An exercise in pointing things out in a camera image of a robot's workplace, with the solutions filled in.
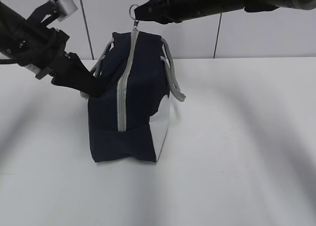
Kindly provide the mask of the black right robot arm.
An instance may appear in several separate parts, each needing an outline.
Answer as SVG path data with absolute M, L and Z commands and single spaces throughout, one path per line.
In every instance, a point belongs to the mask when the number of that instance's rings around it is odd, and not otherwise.
M 282 7 L 313 10 L 316 0 L 149 0 L 136 7 L 134 14 L 136 20 L 166 25 L 242 9 L 256 13 Z

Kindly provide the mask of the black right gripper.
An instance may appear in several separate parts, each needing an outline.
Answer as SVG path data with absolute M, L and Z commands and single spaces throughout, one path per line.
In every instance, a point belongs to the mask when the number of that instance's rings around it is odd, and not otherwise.
M 240 10 L 245 0 L 149 0 L 134 9 L 135 19 L 159 24 L 182 21 Z

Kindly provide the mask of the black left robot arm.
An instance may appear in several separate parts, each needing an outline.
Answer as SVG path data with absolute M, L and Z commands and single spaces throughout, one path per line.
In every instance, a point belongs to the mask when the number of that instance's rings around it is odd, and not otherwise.
M 53 85 L 100 96 L 105 91 L 104 84 L 77 54 L 65 51 L 69 36 L 62 30 L 48 28 L 57 16 L 58 9 L 51 2 L 38 7 L 27 19 L 1 3 L 0 52 L 6 59 L 0 63 L 17 64 L 32 71 L 38 80 L 49 75 Z

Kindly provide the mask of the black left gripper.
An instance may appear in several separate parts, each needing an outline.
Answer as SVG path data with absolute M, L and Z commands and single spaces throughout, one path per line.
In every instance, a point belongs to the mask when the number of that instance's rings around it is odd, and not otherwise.
M 55 86 L 99 97 L 105 91 L 104 84 L 90 73 L 77 54 L 66 54 L 68 40 L 66 33 L 55 28 L 40 32 L 20 27 L 12 32 L 1 26 L 0 53 L 7 58 L 0 63 L 25 67 L 35 73 L 37 79 L 50 75 Z

